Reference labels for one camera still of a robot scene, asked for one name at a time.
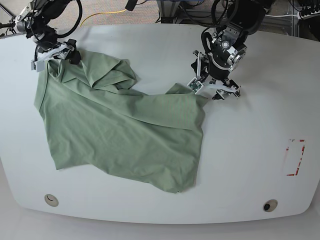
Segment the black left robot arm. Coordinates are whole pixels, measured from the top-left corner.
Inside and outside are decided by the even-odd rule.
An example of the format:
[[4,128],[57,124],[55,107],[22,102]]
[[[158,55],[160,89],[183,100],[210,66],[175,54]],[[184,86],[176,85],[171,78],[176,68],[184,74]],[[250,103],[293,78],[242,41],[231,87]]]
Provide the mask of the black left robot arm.
[[236,0],[227,4],[222,17],[216,17],[215,1],[211,8],[213,32],[206,28],[201,33],[204,51],[195,50],[195,72],[188,87],[199,95],[206,88],[215,90],[213,100],[224,100],[230,95],[240,97],[240,85],[229,78],[246,54],[245,41],[257,32],[267,11],[262,0]]

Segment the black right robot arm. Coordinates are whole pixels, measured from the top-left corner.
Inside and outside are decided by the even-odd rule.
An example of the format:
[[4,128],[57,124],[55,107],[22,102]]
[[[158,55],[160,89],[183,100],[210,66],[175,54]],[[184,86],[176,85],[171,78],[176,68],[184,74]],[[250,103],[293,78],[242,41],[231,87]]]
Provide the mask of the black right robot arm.
[[69,0],[33,0],[10,21],[9,28],[15,33],[25,34],[35,44],[34,58],[31,69],[41,72],[45,62],[50,59],[68,60],[70,64],[77,65],[81,61],[81,54],[77,50],[75,39],[60,42],[70,36],[79,26],[83,6],[77,0],[78,17],[74,26],[66,33],[58,34],[49,26],[50,21],[58,18],[70,3]]

